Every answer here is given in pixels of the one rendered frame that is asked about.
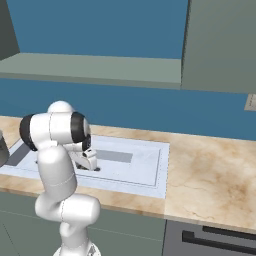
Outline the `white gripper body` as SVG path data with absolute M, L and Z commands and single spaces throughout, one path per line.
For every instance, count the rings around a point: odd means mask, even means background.
M 88 149 L 83 152 L 75 152 L 73 154 L 73 160 L 78 165 L 80 165 L 88 170 L 95 170 L 97 168 L 96 151 L 93 149 Z

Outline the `pale blue sink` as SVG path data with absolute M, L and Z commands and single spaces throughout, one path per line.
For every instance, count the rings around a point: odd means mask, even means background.
M 167 143 L 93 136 L 91 149 L 96 151 L 97 168 L 88 170 L 74 162 L 77 187 L 156 198 L 166 195 Z M 41 180 L 35 151 L 21 140 L 8 150 L 10 156 L 0 174 Z

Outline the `grey-green base cupboard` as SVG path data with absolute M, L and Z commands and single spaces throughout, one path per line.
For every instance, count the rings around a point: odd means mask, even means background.
M 33 197 L 0 192 L 0 256 L 53 256 L 59 224 L 36 216 Z M 165 222 L 103 210 L 88 228 L 102 256 L 162 256 Z

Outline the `grey-green wall shelf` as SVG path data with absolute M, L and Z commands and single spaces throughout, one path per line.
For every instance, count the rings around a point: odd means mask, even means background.
M 0 78 L 179 89 L 179 59 L 18 53 L 0 61 Z

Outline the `dark grey-green wall cupboard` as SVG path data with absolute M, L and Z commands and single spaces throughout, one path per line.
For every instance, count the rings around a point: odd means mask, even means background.
M 7 0 L 0 0 L 0 61 L 20 52 Z

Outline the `beige wall socket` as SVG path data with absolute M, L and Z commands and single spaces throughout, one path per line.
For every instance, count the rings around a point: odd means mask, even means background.
M 256 111 L 256 94 L 249 94 L 244 109 L 246 111 Z

